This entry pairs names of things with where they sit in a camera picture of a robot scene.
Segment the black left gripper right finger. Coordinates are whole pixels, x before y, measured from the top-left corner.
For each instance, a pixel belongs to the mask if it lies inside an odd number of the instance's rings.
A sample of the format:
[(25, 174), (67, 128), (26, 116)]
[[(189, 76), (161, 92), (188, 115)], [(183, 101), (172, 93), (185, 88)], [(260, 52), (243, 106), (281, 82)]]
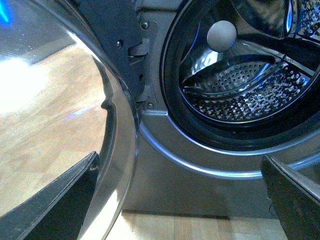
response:
[(267, 194), (289, 240), (320, 238), (320, 185), (265, 155), (260, 165)]

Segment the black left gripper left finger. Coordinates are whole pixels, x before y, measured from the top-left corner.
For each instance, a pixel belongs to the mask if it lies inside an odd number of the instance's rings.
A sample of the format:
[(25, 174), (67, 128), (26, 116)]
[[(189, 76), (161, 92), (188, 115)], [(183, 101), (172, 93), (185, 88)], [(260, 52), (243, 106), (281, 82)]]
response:
[(2, 240), (75, 240), (99, 174), (94, 151), (0, 218)]

